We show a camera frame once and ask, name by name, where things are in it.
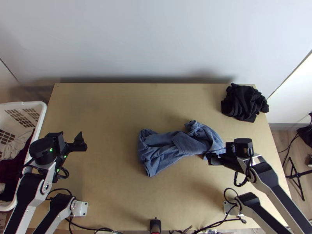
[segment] blue towel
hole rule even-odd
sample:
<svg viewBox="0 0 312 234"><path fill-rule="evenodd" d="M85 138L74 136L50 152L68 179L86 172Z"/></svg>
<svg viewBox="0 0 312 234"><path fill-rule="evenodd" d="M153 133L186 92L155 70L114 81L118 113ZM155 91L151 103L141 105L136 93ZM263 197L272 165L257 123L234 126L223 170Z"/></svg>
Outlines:
<svg viewBox="0 0 312 234"><path fill-rule="evenodd" d="M138 156L147 175L152 177L184 156L213 151L225 153L220 136L208 126L192 120L184 124L189 131L158 134L143 129L138 137Z"/></svg>

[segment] white wall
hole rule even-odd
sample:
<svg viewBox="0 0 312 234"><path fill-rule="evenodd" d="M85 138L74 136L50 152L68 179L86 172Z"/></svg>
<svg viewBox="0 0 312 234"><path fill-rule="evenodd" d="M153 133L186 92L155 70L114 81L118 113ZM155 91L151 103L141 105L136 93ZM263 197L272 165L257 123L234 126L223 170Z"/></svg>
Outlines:
<svg viewBox="0 0 312 234"><path fill-rule="evenodd" d="M12 89L18 86L18 81L0 61L0 103L15 101Z"/></svg>
<svg viewBox="0 0 312 234"><path fill-rule="evenodd" d="M312 54L268 99L269 123L310 123Z"/></svg>
<svg viewBox="0 0 312 234"><path fill-rule="evenodd" d="M0 57L23 83L206 72L268 97L312 48L310 0L0 4Z"/></svg>

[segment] wooden table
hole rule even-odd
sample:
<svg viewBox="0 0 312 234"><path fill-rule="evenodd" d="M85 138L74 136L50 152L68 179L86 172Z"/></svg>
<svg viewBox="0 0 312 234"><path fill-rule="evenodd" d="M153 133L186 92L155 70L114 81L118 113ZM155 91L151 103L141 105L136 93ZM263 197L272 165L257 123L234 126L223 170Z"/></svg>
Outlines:
<svg viewBox="0 0 312 234"><path fill-rule="evenodd" d="M221 113L227 84L113 84L57 83L48 105L40 137L64 131L72 142L82 131L87 152L73 152L64 166L70 177L53 188L68 188L78 200L89 202L86 217L74 222L107 226L115 230L148 230L157 217L163 230L199 229L224 218L223 191L255 193L274 217L285 222L267 196L247 183L233 185L234 171L208 166L199 156L189 156L149 178L138 161L137 138L143 128L159 133L185 130L184 123L197 120L213 128L224 140L248 137L262 154L289 194L280 159L266 120L261 113L254 123L238 121ZM36 227L49 210L41 204L30 227ZM259 227L226 222L221 229ZM68 229L63 221L59 229Z"/></svg>

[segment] wooden floor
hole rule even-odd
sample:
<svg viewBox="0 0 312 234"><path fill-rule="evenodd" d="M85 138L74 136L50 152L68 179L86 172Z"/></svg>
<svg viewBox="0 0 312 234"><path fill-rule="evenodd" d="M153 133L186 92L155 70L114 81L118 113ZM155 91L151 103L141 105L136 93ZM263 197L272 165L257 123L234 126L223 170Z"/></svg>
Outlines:
<svg viewBox="0 0 312 234"><path fill-rule="evenodd" d="M278 151L287 148L290 141L295 136L295 131L272 131L272 135L275 141L275 145ZM284 159L287 152L280 153L281 161ZM308 159L307 154L312 154L312 149L304 143L304 141L298 137L291 145L289 156L298 172L304 172L311 170L312 168L306 165ZM289 175L291 171L291 163L286 161L284 166L285 175ZM300 178L301 185L303 187L303 193L305 201L302 201L299 190L291 180L287 180L291 197L297 206L302 210L308 219L312 219L312 174L302 176Z"/></svg>

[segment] white plastic basket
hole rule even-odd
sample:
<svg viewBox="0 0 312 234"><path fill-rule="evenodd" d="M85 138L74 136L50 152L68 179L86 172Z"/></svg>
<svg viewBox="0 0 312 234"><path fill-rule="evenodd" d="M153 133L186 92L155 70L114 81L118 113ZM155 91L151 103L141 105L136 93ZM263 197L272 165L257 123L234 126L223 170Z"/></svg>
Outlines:
<svg viewBox="0 0 312 234"><path fill-rule="evenodd" d="M45 114L46 104L41 101L0 104L0 157L2 157L5 144L19 137L27 129L35 128L31 142L37 140ZM29 160L28 152L25 163ZM9 211L15 205L16 196L12 202L0 204L0 211Z"/></svg>

